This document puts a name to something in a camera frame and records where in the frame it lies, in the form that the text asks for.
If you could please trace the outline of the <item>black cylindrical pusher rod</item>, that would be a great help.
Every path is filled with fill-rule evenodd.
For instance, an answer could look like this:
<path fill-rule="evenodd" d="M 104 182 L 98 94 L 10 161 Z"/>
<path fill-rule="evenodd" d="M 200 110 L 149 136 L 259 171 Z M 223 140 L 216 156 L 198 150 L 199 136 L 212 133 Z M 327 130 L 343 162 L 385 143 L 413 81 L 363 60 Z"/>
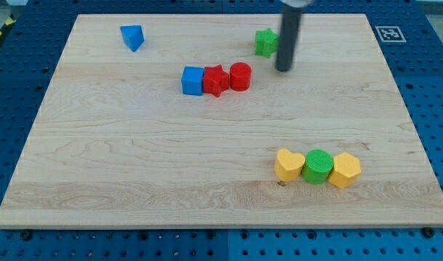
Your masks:
<path fill-rule="evenodd" d="M 275 63 L 277 71 L 288 72 L 292 68 L 302 13 L 303 5 L 283 5 Z"/>

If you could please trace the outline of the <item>silver rod mount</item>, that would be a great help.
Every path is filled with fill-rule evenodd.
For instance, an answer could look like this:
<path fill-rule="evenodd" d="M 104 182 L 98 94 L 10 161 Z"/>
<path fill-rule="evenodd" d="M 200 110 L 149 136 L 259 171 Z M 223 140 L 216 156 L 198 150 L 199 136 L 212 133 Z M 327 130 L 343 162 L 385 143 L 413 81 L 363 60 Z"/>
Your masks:
<path fill-rule="evenodd" d="M 290 7 L 306 7 L 312 0 L 281 0 L 282 3 Z"/>

